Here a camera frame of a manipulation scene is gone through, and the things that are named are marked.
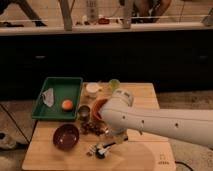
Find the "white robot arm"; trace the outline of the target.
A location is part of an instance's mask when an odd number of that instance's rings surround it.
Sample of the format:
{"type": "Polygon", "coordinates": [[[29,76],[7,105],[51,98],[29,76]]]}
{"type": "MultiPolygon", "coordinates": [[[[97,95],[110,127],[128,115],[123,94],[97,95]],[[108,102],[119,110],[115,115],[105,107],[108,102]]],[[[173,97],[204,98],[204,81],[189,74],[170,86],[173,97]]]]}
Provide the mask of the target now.
{"type": "Polygon", "coordinates": [[[101,118],[117,132],[147,132],[213,149],[213,110],[146,109],[133,107],[134,95],[116,89],[99,109],[101,118]]]}

